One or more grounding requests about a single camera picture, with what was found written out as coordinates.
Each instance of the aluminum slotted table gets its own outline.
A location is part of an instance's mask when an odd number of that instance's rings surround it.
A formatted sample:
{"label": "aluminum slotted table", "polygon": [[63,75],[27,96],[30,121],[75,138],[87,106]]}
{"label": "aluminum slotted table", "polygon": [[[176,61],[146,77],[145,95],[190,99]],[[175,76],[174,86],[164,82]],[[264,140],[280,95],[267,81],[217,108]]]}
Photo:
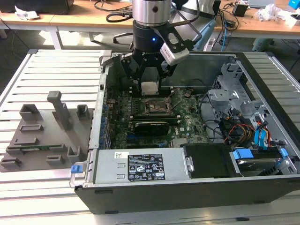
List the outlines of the aluminum slotted table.
{"label": "aluminum slotted table", "polygon": [[[103,52],[38,50],[25,57],[0,97],[0,159],[19,124],[19,110],[24,103],[52,109],[47,94],[60,90],[68,108],[78,104],[95,108],[100,78],[98,58]],[[299,127],[298,83],[275,58],[264,53],[246,56]],[[245,222],[239,220],[250,219],[249,225],[286,225],[298,224],[300,219],[300,191],[268,204],[93,215],[69,187],[69,177],[69,169],[0,173],[0,224],[240,225]]]}

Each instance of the power adapter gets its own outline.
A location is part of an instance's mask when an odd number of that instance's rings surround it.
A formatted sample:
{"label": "power adapter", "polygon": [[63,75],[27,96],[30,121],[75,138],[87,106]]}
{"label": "power adapter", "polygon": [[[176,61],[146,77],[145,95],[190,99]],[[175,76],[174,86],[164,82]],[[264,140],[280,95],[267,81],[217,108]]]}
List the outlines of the power adapter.
{"label": "power adapter", "polygon": [[225,23],[226,23],[226,27],[229,27],[229,28],[234,28],[234,26],[236,24],[236,22],[232,21],[232,20],[226,20]]}
{"label": "power adapter", "polygon": [[248,9],[249,5],[245,4],[238,4],[236,3],[234,5],[234,8],[232,10],[233,15],[243,17],[246,13],[246,10]]}

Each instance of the warning label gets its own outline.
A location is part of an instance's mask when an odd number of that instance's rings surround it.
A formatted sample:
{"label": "warning label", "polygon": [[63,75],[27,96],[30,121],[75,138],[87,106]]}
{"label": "warning label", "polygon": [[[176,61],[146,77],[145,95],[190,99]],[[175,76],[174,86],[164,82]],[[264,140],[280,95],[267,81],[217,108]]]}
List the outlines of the warning label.
{"label": "warning label", "polygon": [[165,180],[162,154],[128,155],[128,180]]}

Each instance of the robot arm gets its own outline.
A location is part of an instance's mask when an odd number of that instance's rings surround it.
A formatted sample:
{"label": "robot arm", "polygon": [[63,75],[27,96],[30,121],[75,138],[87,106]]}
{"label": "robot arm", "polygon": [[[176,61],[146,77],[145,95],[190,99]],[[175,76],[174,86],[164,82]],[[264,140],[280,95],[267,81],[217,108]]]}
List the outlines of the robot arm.
{"label": "robot arm", "polygon": [[[191,20],[169,23],[172,0],[133,0],[133,51],[121,58],[121,64],[134,92],[140,95],[157,95],[161,81],[171,76],[176,65],[183,61],[197,41],[183,40],[175,27],[192,23],[199,17],[199,0],[195,1],[197,13]],[[187,0],[175,0],[177,9]]]}

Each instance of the motherboard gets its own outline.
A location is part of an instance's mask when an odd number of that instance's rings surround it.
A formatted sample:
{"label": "motherboard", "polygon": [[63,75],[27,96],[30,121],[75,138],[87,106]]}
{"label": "motherboard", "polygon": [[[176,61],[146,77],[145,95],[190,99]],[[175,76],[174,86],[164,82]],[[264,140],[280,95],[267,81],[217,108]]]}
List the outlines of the motherboard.
{"label": "motherboard", "polygon": [[134,97],[129,91],[109,92],[111,149],[208,142],[193,90],[174,88],[169,93],[164,97]]}

